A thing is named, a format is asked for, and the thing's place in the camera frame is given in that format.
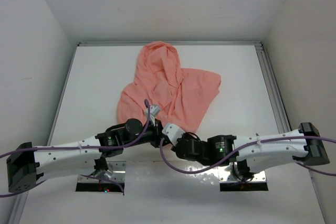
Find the pink hooded zip jacket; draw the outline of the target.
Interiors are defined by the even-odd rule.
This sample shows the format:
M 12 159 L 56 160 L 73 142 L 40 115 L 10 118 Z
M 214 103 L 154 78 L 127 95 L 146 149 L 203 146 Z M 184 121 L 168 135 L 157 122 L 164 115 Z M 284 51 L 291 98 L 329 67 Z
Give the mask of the pink hooded zip jacket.
M 177 50 L 156 41 L 141 49 L 134 80 L 121 92 L 117 121 L 135 118 L 146 122 L 145 104 L 161 108 L 157 119 L 173 123 L 187 132 L 196 132 L 211 102 L 219 94 L 221 76 L 217 73 L 182 68 Z

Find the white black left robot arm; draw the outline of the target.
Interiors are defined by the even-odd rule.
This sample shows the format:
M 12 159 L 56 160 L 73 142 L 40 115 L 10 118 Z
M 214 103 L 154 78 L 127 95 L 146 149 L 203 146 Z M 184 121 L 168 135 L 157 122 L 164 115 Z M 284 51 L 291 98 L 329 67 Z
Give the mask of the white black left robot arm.
M 107 171 L 107 158 L 123 153 L 126 147 L 149 143 L 158 148 L 168 144 L 161 121 L 142 124 L 128 119 L 85 140 L 58 146 L 21 144 L 6 160 L 8 191 L 19 194 L 48 179 L 69 175 L 90 175 Z

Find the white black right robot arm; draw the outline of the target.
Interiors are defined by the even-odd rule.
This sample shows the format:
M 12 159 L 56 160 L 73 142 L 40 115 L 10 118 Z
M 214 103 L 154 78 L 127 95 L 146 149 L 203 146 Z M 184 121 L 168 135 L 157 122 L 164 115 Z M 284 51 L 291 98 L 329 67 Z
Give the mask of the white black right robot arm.
M 301 123 L 298 129 L 279 135 L 217 135 L 207 141 L 172 124 L 166 136 L 179 159 L 210 168 L 232 165 L 232 174 L 241 180 L 290 163 L 304 166 L 330 163 L 320 133 L 310 122 Z

